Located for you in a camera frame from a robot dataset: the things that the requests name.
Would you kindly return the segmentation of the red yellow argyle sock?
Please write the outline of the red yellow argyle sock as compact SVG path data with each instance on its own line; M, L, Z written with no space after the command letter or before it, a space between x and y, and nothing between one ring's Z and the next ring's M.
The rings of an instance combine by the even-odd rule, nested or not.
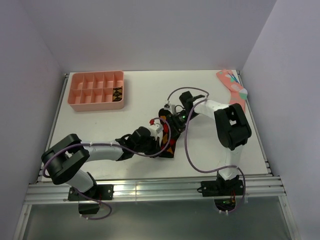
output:
M172 114L169 110L161 108L158 112L158 117L167 122L166 124L160 121L163 127L160 149L164 149L164 151L159 157L172 159L175 155L177 140L181 135L180 128L177 125L176 115Z

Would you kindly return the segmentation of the brown tan argyle sock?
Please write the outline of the brown tan argyle sock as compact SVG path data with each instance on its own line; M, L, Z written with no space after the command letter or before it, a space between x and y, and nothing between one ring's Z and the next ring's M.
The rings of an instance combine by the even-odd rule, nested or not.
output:
M120 102L123 100L123 87L114 87L112 89L112 101Z

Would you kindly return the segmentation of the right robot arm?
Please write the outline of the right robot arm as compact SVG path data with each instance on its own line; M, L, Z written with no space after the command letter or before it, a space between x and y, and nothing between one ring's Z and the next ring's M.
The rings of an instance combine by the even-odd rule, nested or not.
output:
M170 146L176 146L181 133L188 131L190 121L195 117L203 115L213 119L218 140L226 150L224 166L215 170L200 170L193 163L191 166L199 173L216 172L219 179L216 183L217 191L222 195L229 194L234 188L234 183L239 180L239 162L243 147L252 136L243 107L237 102L224 104L210 100L207 95L193 96L190 91L183 92L179 100L182 104L180 112L170 104L169 98L164 108L158 112L159 116L169 123L173 140Z

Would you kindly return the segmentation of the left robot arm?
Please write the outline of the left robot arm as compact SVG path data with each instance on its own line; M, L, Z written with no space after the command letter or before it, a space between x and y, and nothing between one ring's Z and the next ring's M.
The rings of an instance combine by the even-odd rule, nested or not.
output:
M134 155L155 157L161 151L159 135L162 130L158 123L141 126L132 134L102 143L84 142L77 134L69 134L42 154L44 171L55 185L66 183L72 192L91 200L99 194L98 185L89 172L81 170L86 162L119 162Z

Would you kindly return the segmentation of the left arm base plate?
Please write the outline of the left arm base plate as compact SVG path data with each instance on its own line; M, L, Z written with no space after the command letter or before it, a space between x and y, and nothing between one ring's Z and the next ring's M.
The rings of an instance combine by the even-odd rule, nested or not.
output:
M84 192L83 195L89 197L94 200L112 200L114 193L114 185L113 184L98 184L93 186L88 191ZM69 189L68 201L78 202L78 201L86 201L87 198L79 195L74 187Z

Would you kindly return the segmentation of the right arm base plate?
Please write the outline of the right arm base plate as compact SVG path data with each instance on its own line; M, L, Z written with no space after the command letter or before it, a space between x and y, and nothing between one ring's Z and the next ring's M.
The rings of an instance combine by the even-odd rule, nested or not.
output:
M242 196L244 193L244 183L241 179L202 181L197 189L203 197L231 197Z

